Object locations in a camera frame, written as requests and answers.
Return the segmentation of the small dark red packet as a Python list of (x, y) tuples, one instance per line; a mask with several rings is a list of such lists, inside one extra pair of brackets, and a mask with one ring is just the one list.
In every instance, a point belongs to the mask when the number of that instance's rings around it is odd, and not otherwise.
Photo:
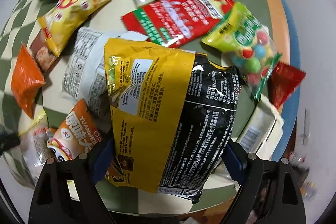
[(306, 72), (289, 64), (279, 62), (274, 68), (268, 81), (269, 100), (276, 109), (300, 86)]

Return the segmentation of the green checkered mat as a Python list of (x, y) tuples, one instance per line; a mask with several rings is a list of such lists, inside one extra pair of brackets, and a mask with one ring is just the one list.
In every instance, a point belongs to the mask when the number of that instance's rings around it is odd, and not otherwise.
[[(234, 0), (243, 3), (269, 31), (273, 29), (267, 0)], [(40, 0), (1, 0), (1, 125), (13, 131), (27, 128), (31, 119), (17, 105), (11, 91), (11, 78), (19, 48), (31, 44), (40, 26), (37, 18), (52, 8), (52, 3)], [(93, 14), (88, 27), (100, 31), (125, 31), (122, 16), (135, 9), (133, 0), (112, 0)], [(62, 77), (68, 58), (63, 55), (46, 77), (46, 85), (39, 92), (36, 111), (45, 111), (49, 124), (58, 127), (73, 108), (62, 98)], [(13, 148), (1, 157), (1, 179), (21, 218), (29, 217), (34, 191), (30, 187), (21, 152)], [(106, 180), (97, 184), (98, 192), (106, 207), (113, 212), (130, 215), (179, 215), (205, 210), (234, 198), (237, 188), (233, 182), (212, 175), (205, 184), (198, 203), (176, 196), (152, 194), (129, 187), (115, 187)]]

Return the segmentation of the green candy ball bag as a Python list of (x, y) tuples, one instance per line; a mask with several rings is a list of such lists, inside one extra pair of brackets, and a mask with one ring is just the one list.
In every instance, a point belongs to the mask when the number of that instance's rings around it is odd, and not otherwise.
[(258, 19), (236, 2), (228, 14), (201, 39), (238, 67), (255, 100), (271, 76), (282, 54)]

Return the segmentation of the white printed snack bag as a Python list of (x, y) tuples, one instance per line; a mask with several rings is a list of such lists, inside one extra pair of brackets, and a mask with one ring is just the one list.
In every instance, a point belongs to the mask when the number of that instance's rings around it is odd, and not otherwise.
[(63, 76), (61, 96), (72, 103), (83, 99), (88, 109), (103, 117), (108, 111), (104, 68), (104, 46), (110, 38), (146, 41), (135, 31), (101, 32), (82, 27), (78, 30), (72, 55)]

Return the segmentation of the orange panda snack bag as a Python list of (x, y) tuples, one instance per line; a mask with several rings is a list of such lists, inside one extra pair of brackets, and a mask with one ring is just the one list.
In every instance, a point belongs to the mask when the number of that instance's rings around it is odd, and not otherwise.
[(79, 100), (66, 116), (47, 147), (58, 161), (73, 160), (81, 153), (89, 153), (93, 146), (102, 141), (87, 109), (85, 101)]

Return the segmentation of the clear white snack packet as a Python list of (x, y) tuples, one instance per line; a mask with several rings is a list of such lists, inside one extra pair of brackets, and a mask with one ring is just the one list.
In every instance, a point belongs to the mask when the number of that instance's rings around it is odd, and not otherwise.
[(49, 127), (47, 114), (42, 110), (30, 124), (30, 126), (19, 134), (20, 150), (23, 159), (29, 170), (29, 174), (36, 185), (46, 161), (55, 154), (47, 147), (54, 132)]

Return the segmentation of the white barcode packet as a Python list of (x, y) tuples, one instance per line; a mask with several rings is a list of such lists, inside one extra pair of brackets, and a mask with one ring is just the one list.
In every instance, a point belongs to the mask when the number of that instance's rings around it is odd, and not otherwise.
[(269, 99), (261, 95), (245, 129), (236, 142), (246, 153), (255, 153), (260, 159), (270, 160), (283, 135), (284, 120)]

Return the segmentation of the brown snack packet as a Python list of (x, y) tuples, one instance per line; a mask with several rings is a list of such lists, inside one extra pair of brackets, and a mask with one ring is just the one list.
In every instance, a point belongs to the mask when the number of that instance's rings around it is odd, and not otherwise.
[(49, 50), (43, 30), (40, 30), (30, 45), (30, 50), (42, 73), (46, 73), (57, 57)]

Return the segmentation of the yellow panda snack bag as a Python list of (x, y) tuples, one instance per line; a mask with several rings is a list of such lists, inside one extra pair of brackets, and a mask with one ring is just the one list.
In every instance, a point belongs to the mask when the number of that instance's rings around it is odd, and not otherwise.
[(58, 0), (49, 12), (38, 18), (49, 50), (59, 57), (75, 30), (88, 16), (111, 0)]

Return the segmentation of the red snack packet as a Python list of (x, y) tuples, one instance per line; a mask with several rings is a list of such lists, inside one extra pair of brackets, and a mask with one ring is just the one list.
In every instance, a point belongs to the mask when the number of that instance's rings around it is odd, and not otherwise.
[(178, 48), (204, 36), (230, 11), (233, 0), (159, 0), (122, 16), (129, 31)]

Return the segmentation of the yellow black noodle bag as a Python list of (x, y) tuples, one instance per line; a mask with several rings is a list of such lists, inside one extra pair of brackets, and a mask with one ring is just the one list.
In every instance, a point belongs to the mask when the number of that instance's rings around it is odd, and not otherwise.
[(109, 39), (105, 75), (117, 174), (106, 179), (196, 203), (230, 137), (241, 79), (203, 53)]

